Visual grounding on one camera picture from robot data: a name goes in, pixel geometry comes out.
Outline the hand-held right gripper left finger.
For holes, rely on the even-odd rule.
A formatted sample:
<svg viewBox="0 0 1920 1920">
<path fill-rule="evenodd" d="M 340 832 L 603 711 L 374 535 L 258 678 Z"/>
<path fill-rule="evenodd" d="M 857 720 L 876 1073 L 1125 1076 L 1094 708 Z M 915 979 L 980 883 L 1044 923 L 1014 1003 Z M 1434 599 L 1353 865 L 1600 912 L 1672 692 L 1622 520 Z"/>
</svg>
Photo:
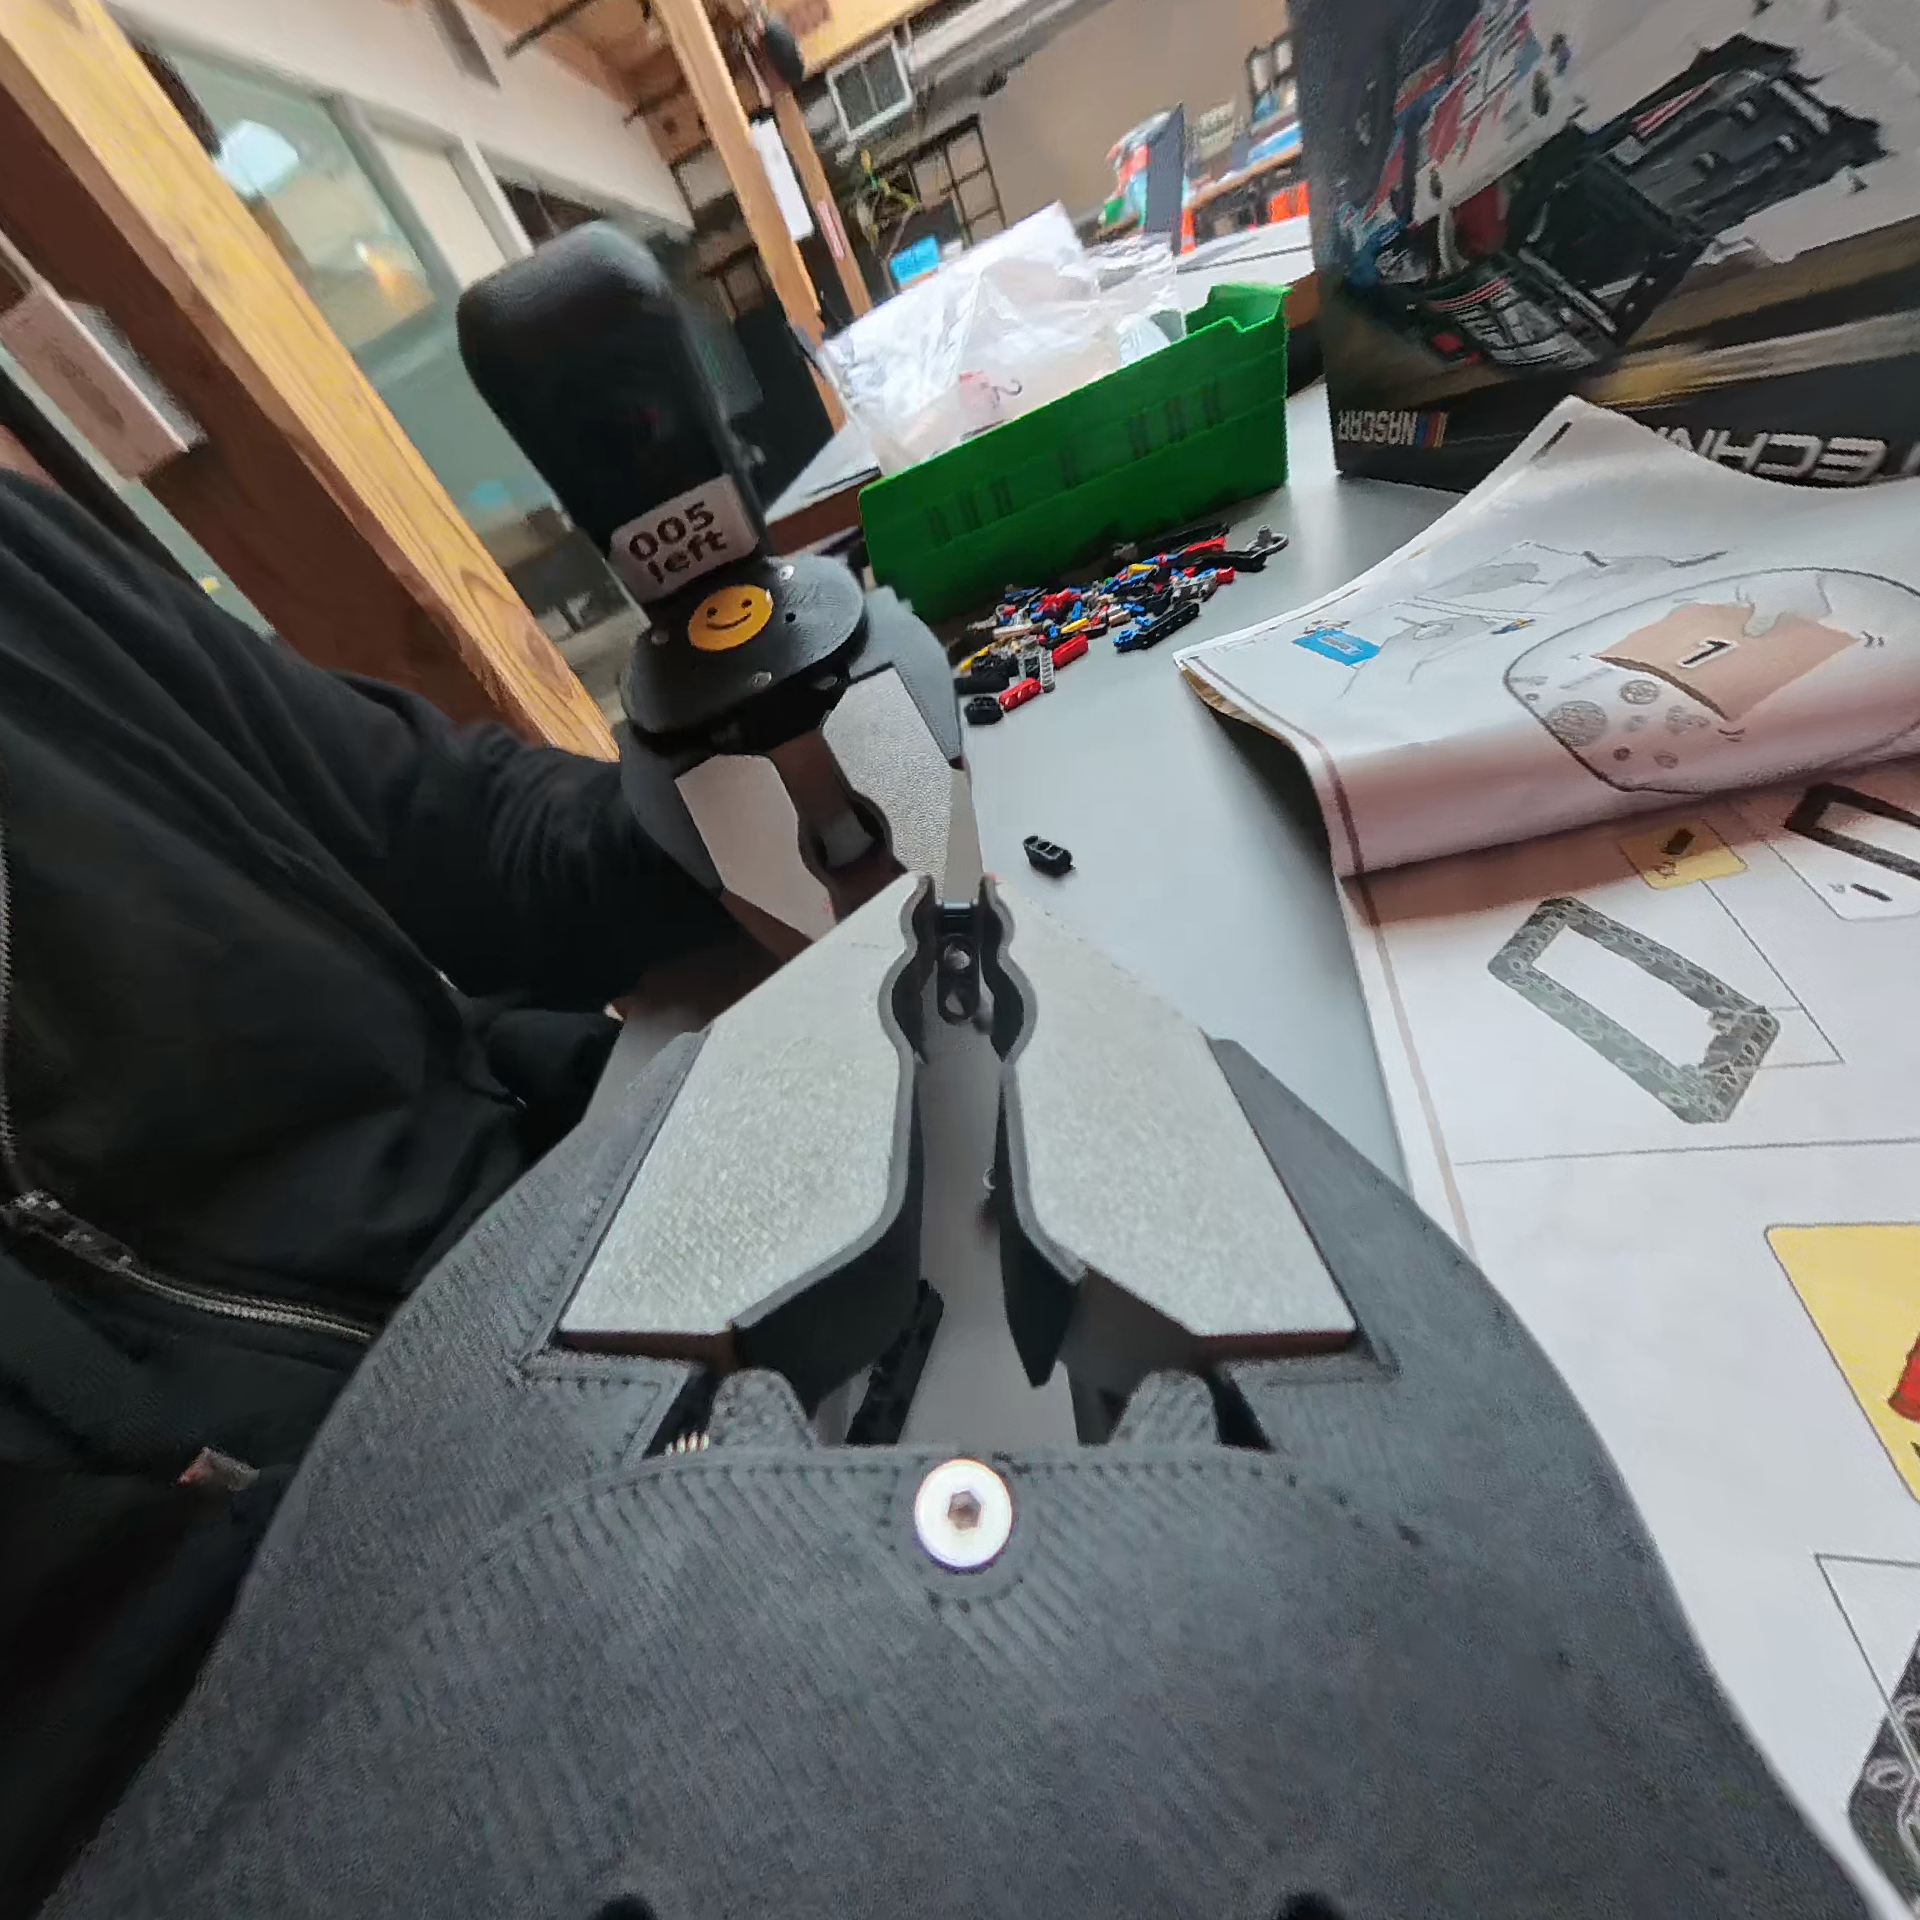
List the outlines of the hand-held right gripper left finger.
<svg viewBox="0 0 1920 1920">
<path fill-rule="evenodd" d="M 924 880 L 898 877 L 693 1041 L 594 1222 L 562 1349 L 765 1371 L 816 1409 L 922 1284 Z"/>
</svg>

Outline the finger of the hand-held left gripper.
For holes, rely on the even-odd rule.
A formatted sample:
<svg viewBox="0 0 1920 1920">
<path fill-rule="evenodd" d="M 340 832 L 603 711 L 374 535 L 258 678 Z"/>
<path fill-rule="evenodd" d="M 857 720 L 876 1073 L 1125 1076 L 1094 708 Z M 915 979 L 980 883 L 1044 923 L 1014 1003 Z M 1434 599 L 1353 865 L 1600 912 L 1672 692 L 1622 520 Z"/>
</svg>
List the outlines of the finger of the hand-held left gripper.
<svg viewBox="0 0 1920 1920">
<path fill-rule="evenodd" d="M 827 748 L 713 755 L 677 774 L 677 793 L 723 905 L 779 963 L 890 883 L 890 847 Z"/>
<path fill-rule="evenodd" d="M 969 767 L 948 756 L 893 664 L 852 680 L 833 708 L 833 765 L 902 873 L 940 889 L 980 884 Z"/>
</svg>

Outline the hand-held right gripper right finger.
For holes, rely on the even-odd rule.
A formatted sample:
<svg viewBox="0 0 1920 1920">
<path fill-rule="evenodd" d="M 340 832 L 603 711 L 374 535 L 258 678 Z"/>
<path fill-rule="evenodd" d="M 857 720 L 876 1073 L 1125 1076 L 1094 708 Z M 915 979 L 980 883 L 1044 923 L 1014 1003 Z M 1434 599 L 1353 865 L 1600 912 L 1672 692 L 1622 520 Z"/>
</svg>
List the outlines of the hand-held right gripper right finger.
<svg viewBox="0 0 1920 1920">
<path fill-rule="evenodd" d="M 1105 1443 L 1156 1374 L 1356 1350 L 1357 1316 L 1211 1037 L 1042 905 L 980 886 L 1014 1352 Z"/>
</svg>

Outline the short black lego beam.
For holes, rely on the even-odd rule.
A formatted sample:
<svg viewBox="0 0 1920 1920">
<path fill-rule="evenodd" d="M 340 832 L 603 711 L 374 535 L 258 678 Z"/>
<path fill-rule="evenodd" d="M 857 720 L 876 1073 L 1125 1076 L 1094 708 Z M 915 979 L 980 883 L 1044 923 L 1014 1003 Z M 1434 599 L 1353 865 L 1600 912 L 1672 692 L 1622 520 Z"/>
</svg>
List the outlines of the short black lego beam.
<svg viewBox="0 0 1920 1920">
<path fill-rule="evenodd" d="M 969 901 L 941 899 L 937 889 L 915 902 L 918 939 L 918 985 L 931 1017 L 946 1025 L 993 1029 L 993 990 L 985 952 L 997 937 L 997 919 L 980 892 Z"/>
</svg>

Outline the black rectangular lego frame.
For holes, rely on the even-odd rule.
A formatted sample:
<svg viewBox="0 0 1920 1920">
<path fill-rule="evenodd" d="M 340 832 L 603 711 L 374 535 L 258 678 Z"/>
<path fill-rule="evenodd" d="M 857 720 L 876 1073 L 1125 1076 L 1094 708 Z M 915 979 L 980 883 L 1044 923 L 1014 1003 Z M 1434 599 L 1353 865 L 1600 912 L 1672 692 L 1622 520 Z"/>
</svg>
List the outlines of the black rectangular lego frame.
<svg viewBox="0 0 1920 1920">
<path fill-rule="evenodd" d="M 902 1331 L 876 1357 L 862 1397 L 849 1419 L 845 1444 L 857 1448 L 891 1446 L 902 1437 L 907 1412 L 918 1395 L 931 1349 L 944 1320 L 944 1295 L 918 1281 L 917 1301 Z"/>
</svg>

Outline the person's left forearm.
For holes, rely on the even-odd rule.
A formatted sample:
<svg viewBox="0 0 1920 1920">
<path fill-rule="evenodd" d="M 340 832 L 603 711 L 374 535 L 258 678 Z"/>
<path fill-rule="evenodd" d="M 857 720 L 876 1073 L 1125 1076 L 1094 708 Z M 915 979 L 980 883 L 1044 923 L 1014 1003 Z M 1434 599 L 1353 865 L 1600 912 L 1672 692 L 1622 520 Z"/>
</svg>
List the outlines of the person's left forearm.
<svg viewBox="0 0 1920 1920">
<path fill-rule="evenodd" d="M 729 934 L 608 758 L 452 725 L 370 678 L 331 678 L 324 708 L 344 788 L 328 846 L 456 990 L 602 1012 Z"/>
</svg>

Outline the pile of small lego pieces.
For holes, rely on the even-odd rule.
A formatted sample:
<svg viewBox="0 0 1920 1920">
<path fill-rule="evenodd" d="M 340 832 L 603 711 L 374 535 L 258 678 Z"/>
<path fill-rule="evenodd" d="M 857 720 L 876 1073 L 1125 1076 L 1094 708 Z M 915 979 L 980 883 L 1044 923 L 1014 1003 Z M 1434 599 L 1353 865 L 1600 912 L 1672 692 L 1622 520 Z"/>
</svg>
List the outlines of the pile of small lego pieces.
<svg viewBox="0 0 1920 1920">
<path fill-rule="evenodd" d="M 950 663 L 965 726 L 993 726 L 1048 696 L 1101 640 L 1115 656 L 1162 646 L 1288 549 L 1290 537 L 1267 523 L 1245 544 L 1213 531 L 1147 553 L 1125 544 L 1112 572 L 1091 582 L 1003 590 L 968 623 L 969 646 Z"/>
</svg>

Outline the lego instruction booklet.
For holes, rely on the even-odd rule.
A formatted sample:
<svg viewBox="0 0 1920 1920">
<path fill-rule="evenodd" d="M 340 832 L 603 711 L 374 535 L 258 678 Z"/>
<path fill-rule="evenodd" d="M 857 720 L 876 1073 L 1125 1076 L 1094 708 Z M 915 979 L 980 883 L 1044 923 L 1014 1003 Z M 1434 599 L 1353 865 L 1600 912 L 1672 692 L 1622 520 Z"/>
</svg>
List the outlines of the lego instruction booklet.
<svg viewBox="0 0 1920 1920">
<path fill-rule="evenodd" d="M 1560 403 L 1180 652 L 1288 743 L 1412 1190 L 1872 1911 L 1918 1889 L 1918 484 Z"/>
</svg>

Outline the lego set box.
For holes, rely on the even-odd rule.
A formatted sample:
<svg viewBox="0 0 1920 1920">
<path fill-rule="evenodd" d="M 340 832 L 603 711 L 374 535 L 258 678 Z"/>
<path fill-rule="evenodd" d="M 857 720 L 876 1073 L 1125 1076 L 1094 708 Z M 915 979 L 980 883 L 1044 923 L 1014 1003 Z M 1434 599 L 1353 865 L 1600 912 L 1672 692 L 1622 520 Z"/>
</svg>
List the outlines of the lego set box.
<svg viewBox="0 0 1920 1920">
<path fill-rule="evenodd" d="M 1334 467 L 1563 397 L 1771 483 L 1918 470 L 1915 3 L 1294 5 Z"/>
</svg>

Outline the green plastic bin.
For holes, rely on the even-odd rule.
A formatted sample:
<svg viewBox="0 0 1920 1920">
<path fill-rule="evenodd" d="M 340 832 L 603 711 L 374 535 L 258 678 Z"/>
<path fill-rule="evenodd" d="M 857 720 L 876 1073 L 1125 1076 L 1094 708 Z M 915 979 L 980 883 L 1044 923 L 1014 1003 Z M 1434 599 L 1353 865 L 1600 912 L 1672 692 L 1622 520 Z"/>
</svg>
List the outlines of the green plastic bin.
<svg viewBox="0 0 1920 1920">
<path fill-rule="evenodd" d="M 1180 343 L 865 486 L 876 582 L 946 620 L 1282 486 L 1288 296 L 1218 283 Z"/>
</svg>

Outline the clear plastic bags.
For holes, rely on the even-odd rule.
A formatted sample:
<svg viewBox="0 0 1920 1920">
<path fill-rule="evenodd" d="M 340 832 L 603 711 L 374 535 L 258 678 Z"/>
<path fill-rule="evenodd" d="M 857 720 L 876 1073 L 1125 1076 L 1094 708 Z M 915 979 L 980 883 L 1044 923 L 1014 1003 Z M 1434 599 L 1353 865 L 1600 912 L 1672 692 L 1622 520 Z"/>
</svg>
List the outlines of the clear plastic bags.
<svg viewBox="0 0 1920 1920">
<path fill-rule="evenodd" d="M 1176 261 L 1162 233 L 1085 246 L 1050 204 L 833 336 L 822 369 L 897 476 L 1176 345 Z"/>
</svg>

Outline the slim wooden post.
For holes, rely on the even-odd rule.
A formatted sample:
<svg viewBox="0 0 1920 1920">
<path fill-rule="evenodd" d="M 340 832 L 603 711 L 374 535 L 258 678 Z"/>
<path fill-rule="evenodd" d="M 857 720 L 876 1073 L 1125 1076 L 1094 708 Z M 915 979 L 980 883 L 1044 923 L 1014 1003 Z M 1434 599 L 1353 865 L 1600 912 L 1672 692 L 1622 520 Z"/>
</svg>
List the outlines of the slim wooden post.
<svg viewBox="0 0 1920 1920">
<path fill-rule="evenodd" d="M 808 356 L 829 427 L 849 419 L 821 350 L 872 311 L 849 229 L 801 108 L 804 56 L 781 14 L 764 5 L 654 3 L 659 41 L 636 113 L 677 172 L 698 225 L 734 204 L 757 277 Z"/>
</svg>

